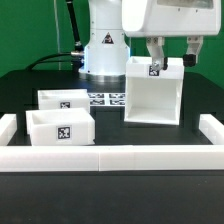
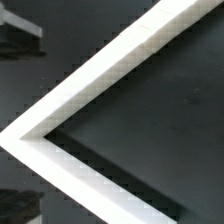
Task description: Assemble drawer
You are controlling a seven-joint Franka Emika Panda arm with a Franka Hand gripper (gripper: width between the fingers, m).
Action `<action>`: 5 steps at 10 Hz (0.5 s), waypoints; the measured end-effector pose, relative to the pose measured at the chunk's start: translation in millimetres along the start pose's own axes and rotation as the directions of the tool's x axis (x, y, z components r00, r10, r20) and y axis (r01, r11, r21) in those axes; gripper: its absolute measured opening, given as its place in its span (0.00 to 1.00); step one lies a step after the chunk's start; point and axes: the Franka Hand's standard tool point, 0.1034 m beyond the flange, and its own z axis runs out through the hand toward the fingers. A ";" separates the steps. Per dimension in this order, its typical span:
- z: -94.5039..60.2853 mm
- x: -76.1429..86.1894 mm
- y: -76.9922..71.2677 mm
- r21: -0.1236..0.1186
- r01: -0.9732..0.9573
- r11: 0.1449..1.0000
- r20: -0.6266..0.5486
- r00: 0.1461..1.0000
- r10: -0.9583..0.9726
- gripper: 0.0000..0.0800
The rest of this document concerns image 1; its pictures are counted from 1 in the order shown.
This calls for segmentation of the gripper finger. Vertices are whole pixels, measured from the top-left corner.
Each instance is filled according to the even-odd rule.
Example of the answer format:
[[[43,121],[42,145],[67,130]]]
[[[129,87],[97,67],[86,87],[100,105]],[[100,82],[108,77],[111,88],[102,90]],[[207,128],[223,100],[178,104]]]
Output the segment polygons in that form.
[[[152,58],[152,68],[154,70],[166,70],[167,58],[164,56],[164,37],[148,37],[146,40],[147,49]]]
[[[198,62],[198,55],[203,45],[202,36],[189,36],[187,38],[187,51],[183,55],[183,64],[185,67],[193,67]]]

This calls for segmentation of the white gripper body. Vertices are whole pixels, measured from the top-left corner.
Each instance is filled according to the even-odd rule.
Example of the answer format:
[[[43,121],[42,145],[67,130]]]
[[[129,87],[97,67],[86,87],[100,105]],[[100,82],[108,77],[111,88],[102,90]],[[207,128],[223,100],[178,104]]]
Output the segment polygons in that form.
[[[122,0],[122,27],[128,37],[217,35],[221,0]]]

